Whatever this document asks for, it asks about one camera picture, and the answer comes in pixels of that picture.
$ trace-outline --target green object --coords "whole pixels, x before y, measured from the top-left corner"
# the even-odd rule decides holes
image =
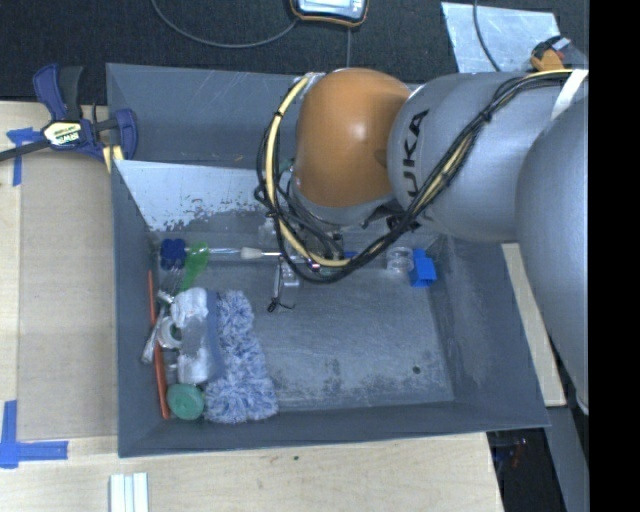
[[[169,409],[181,420],[196,420],[204,411],[202,391],[191,384],[172,384],[167,390]]]
[[[206,242],[198,242],[189,247],[187,258],[184,262],[184,279],[180,285],[180,291],[191,288],[193,281],[209,263],[209,246]]]

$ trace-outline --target black cord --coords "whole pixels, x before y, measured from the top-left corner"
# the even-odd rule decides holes
[[[482,46],[482,50],[484,51],[484,54],[487,56],[487,59],[489,59],[489,62],[493,66],[493,69],[495,69],[496,71],[502,71],[502,69],[500,69],[500,66],[498,66],[498,63],[495,61],[495,59],[491,55],[491,52],[489,51],[489,48],[487,48],[487,45],[484,42],[484,38],[482,37],[482,32],[480,31],[480,24],[478,23],[478,0],[473,0],[473,24],[476,27],[476,35],[478,36],[478,41],[480,42],[480,46]]]
[[[280,221],[296,239],[296,241],[303,247],[306,247],[304,240],[300,237],[299,233],[294,229],[292,223],[298,223],[300,227],[304,228],[305,223],[299,222],[303,220],[299,215],[292,213],[291,211],[284,211],[281,208],[279,196],[281,196],[285,202],[289,205],[290,197],[288,191],[278,186],[278,181],[281,178],[279,169],[274,179],[277,179],[274,183],[274,188],[277,191],[274,195],[274,200],[271,201],[266,193],[266,183],[263,178],[264,161],[263,154],[266,149],[266,141],[268,133],[271,130],[272,123],[265,131],[265,134],[260,145],[260,152],[257,159],[257,173],[259,185],[254,193],[256,199],[260,201],[268,210],[268,215],[274,219],[274,225],[276,229],[276,239],[278,241],[278,247],[285,261],[291,266],[292,270],[301,278],[312,281],[318,284],[329,284],[339,281],[353,273],[354,271],[362,268],[373,259],[375,259],[382,252],[386,251],[393,243],[395,243],[404,233],[414,229],[415,221],[417,217],[433,202],[433,200],[446,188],[446,185],[456,176],[457,172],[464,166],[467,157],[469,156],[472,148],[478,136],[481,133],[482,128],[489,122],[493,115],[507,105],[515,96],[521,92],[541,88],[541,87],[555,87],[561,85],[566,81],[567,73],[558,72],[550,73],[544,76],[531,75],[529,77],[520,77],[517,80],[509,79],[503,82],[495,91],[489,104],[476,115],[474,119],[467,124],[465,128],[458,134],[454,142],[451,144],[447,152],[440,159],[438,164],[432,170],[429,178],[420,187],[420,190],[416,194],[409,207],[400,215],[397,216],[397,222],[390,228],[389,232],[377,238],[367,248],[361,251],[358,255],[353,257],[343,266],[340,267],[324,267],[324,274],[309,269],[305,266],[299,265],[299,262],[294,262],[288,253],[288,248],[285,243],[285,239],[281,232]],[[272,148],[273,162],[278,162],[278,145],[274,145]],[[444,176],[445,183],[436,190],[435,194],[429,198],[428,201],[424,201],[425,195],[429,190],[434,180]],[[322,242],[323,238],[327,243],[331,240],[331,237],[326,233],[318,230],[315,226],[313,229],[313,236],[318,238]]]
[[[181,34],[184,37],[186,37],[188,39],[191,39],[192,41],[195,41],[196,43],[206,44],[207,46],[214,46],[216,48],[226,48],[226,49],[230,49],[230,50],[238,50],[238,49],[242,49],[242,48],[257,48],[258,46],[263,46],[265,44],[273,43],[274,41],[277,41],[278,39],[280,39],[280,38],[284,37],[285,35],[287,35],[289,33],[289,31],[298,24],[298,21],[299,21],[298,18],[295,18],[291,22],[291,25],[289,25],[287,28],[285,28],[279,34],[276,34],[275,36],[270,37],[268,39],[264,39],[262,41],[258,41],[256,43],[226,44],[226,43],[218,43],[218,42],[215,42],[215,41],[210,41],[208,39],[203,39],[201,37],[197,37],[197,36],[194,36],[193,34],[190,34],[189,32],[187,32],[187,31],[181,29],[180,27],[176,26],[171,20],[169,20],[164,15],[164,13],[160,10],[160,7],[158,7],[158,4],[157,4],[156,0],[151,0],[151,5],[153,6],[153,9],[156,11],[156,14],[160,17],[160,19],[162,21],[164,21],[165,24],[167,24],[173,30],[178,32],[178,34]]]

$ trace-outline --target blue clamp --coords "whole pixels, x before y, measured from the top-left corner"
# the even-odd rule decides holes
[[[77,102],[78,81],[82,69],[80,66],[59,68],[57,64],[49,64],[34,75],[33,87],[36,96],[38,101],[47,107],[51,121],[40,130],[37,140],[25,144],[26,139],[22,139],[19,146],[0,151],[0,162],[50,148],[54,151],[75,151],[105,163],[105,144],[98,134],[115,129],[118,129],[119,140],[117,134],[112,133],[111,142],[120,146],[126,159],[133,158],[138,146],[138,132],[132,110],[118,110],[106,121],[98,122],[94,119],[92,123],[83,119],[82,109]],[[14,168],[14,184],[15,175],[20,173],[16,173]]]
[[[63,140],[60,143],[52,140],[51,149],[76,151],[104,162],[105,146],[96,138],[96,133],[104,128],[117,127],[120,129],[122,151],[126,158],[132,158],[138,145],[138,135],[135,118],[130,109],[116,112],[115,120],[108,122],[92,125],[87,119],[82,119],[82,109],[77,100],[82,69],[81,66],[59,68],[57,64],[49,64],[38,70],[33,77],[33,88],[38,101],[47,107],[51,115],[51,123],[43,128],[43,134],[51,125],[60,126],[61,130],[65,128],[65,122],[67,126],[80,125],[80,129],[73,133],[75,140]]]
[[[160,246],[160,267],[170,270],[182,268],[187,259],[187,245],[182,238],[165,238]]]
[[[69,441],[20,443],[16,441],[17,401],[4,403],[0,468],[15,469],[20,462],[35,460],[66,460]]]
[[[424,249],[413,250],[413,269],[409,272],[409,280],[414,288],[429,288],[437,279],[433,260]]]
[[[33,128],[18,128],[9,130],[7,137],[16,147],[22,146],[25,142],[38,142],[44,137],[38,130]],[[22,155],[18,155],[13,161],[13,186],[17,187],[22,183]]]

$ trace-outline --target fuzzy blue cloth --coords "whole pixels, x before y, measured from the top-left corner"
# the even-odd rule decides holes
[[[253,333],[251,304],[240,291],[221,293],[217,330],[224,375],[205,387],[203,416],[216,423],[263,420],[278,412],[273,381],[264,353]]]

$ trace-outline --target orange stick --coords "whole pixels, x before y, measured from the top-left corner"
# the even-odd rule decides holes
[[[147,272],[147,281],[149,283],[149,316],[151,317],[151,325],[156,322],[156,304],[153,295],[153,273],[151,270]],[[159,343],[153,346],[153,367],[156,374],[156,382],[158,383],[158,398],[160,399],[160,411],[165,420],[171,418],[169,404],[167,404],[167,376],[164,373],[164,355]]]

